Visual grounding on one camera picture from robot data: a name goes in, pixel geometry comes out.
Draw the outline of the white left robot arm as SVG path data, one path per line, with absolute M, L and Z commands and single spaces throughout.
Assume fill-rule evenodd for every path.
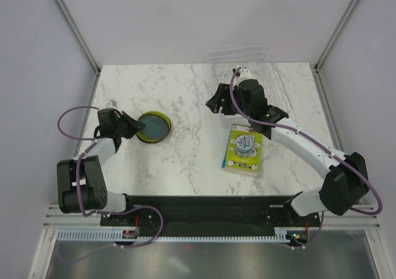
M 123 139 L 131 139 L 145 124 L 114 108 L 98 109 L 98 126 L 93 137 L 74 137 L 91 144 L 80 155 L 60 161 L 56 166 L 58 204 L 62 213 L 114 215 L 122 225 L 130 225 L 136 211 L 127 205 L 125 194 L 107 190 L 102 166 L 115 155 Z

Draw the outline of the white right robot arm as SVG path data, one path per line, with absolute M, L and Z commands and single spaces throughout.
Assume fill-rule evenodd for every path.
M 342 216 L 369 192 L 360 178 L 367 175 L 364 158 L 307 139 L 288 113 L 268 103 L 257 80 L 247 79 L 234 87 L 220 84 L 205 105 L 211 112 L 224 115 L 235 115 L 240 109 L 257 133 L 291 150 L 323 179 L 321 187 L 298 193 L 286 203 L 283 217 L 289 225 L 298 225 L 306 215 L 320 211 Z

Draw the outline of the dark green plate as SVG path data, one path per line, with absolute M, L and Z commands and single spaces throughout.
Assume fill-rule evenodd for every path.
M 142 115 L 139 118 L 139 122 L 145 125 L 141 134 L 146 139 L 160 140 L 169 134 L 170 127 L 168 126 L 168 123 L 156 114 Z

